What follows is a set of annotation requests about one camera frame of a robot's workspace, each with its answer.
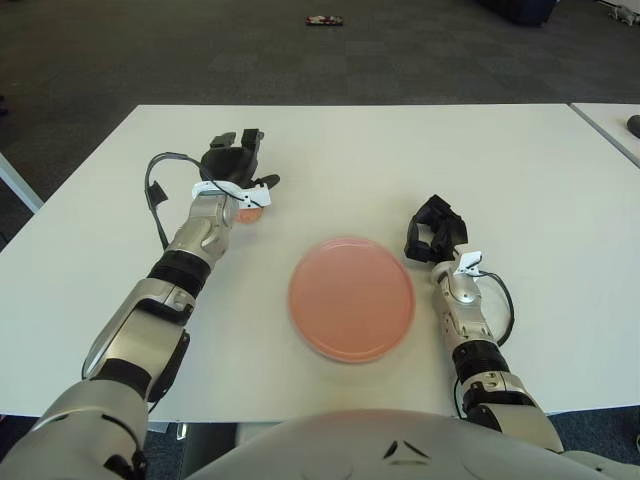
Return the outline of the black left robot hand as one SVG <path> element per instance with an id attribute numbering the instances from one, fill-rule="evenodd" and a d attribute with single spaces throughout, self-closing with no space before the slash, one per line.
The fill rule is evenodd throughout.
<path id="1" fill-rule="evenodd" d="M 274 188 L 280 182 L 280 176 L 270 174 L 257 177 L 258 151 L 264 133 L 259 129 L 245 129 L 239 146 L 234 145 L 235 132 L 226 132 L 216 136 L 210 143 L 209 150 L 201 158 L 201 165 L 206 170 L 201 175 L 203 180 L 212 178 L 215 181 L 228 181 L 248 189 L 256 186 Z"/>

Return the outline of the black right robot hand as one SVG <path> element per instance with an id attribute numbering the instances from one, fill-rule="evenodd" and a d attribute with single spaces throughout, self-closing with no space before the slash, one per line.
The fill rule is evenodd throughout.
<path id="1" fill-rule="evenodd" d="M 420 226 L 427 227 L 433 234 L 430 243 L 419 239 Z M 454 248 L 467 242 L 464 220 L 444 199 L 432 195 L 409 222 L 404 254 L 410 260 L 438 264 L 453 261 Z"/>

